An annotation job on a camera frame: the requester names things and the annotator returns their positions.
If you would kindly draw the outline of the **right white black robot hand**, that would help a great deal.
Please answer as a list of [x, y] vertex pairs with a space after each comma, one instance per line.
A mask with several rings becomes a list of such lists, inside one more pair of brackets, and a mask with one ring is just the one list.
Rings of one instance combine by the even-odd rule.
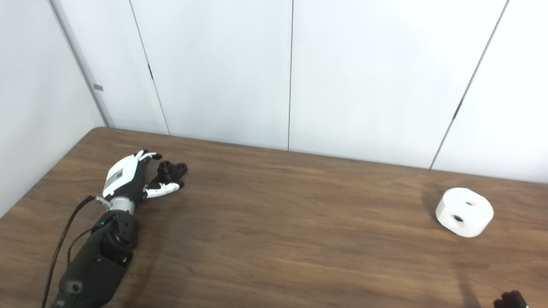
[[504, 292], [500, 298], [497, 298], [493, 302], [495, 308], [528, 308], [528, 304], [521, 292], [518, 290], [512, 290], [511, 292]]

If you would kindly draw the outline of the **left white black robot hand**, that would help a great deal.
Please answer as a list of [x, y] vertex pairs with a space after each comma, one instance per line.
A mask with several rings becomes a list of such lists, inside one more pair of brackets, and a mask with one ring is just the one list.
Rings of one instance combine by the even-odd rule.
[[163, 160], [158, 165], [156, 177], [149, 182], [146, 180], [151, 161], [161, 158], [161, 154], [143, 149], [115, 163], [108, 171], [102, 191], [108, 208], [128, 210], [145, 199], [162, 197], [183, 188], [182, 178], [188, 172], [184, 163]]

